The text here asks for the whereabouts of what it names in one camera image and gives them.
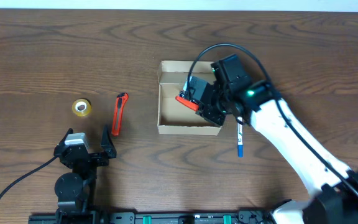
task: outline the white background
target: white background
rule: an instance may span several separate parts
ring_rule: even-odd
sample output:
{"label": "white background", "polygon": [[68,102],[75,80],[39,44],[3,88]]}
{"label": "white background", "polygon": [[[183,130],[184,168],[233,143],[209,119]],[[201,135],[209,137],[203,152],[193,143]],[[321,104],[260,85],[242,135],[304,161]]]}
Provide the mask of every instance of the white background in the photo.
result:
{"label": "white background", "polygon": [[0,0],[0,8],[358,12],[358,0]]}

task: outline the yellow tape roll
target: yellow tape roll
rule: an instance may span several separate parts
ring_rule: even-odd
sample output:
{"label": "yellow tape roll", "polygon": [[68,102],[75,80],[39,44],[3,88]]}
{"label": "yellow tape roll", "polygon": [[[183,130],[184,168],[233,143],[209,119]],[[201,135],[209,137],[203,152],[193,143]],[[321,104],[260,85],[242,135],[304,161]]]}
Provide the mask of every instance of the yellow tape roll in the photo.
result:
{"label": "yellow tape roll", "polygon": [[92,110],[91,103],[86,99],[79,99],[74,101],[73,106],[71,108],[74,114],[76,114],[77,116],[86,116]]}

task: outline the red utility knife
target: red utility knife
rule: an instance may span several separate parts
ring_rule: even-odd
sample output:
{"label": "red utility knife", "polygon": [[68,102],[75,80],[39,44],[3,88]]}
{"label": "red utility knife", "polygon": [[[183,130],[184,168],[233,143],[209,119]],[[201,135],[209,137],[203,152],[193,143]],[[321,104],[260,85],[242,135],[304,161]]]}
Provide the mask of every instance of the red utility knife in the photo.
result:
{"label": "red utility knife", "polygon": [[122,114],[124,113],[124,106],[128,98],[129,98],[128,93],[120,93],[117,96],[116,108],[114,109],[114,119],[112,121],[112,128],[111,128],[111,134],[113,136],[119,135],[119,130],[121,129]]}

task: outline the pen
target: pen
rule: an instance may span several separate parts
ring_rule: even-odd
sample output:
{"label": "pen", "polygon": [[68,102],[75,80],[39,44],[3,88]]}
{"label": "pen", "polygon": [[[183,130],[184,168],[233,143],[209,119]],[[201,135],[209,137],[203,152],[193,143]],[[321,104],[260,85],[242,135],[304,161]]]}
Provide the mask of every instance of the pen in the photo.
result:
{"label": "pen", "polygon": [[239,157],[242,157],[242,125],[237,123],[237,153]]}

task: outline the cardboard box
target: cardboard box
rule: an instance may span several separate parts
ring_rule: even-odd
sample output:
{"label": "cardboard box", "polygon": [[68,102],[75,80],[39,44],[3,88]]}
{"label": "cardboard box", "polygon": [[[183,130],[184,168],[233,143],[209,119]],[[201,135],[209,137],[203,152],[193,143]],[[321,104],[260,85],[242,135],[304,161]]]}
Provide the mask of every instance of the cardboard box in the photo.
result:
{"label": "cardboard box", "polygon": [[[220,127],[207,122],[193,110],[177,102],[193,62],[164,60],[158,68],[159,99],[157,127],[160,134],[218,135]],[[210,83],[215,81],[212,62],[197,62],[193,75]]]}

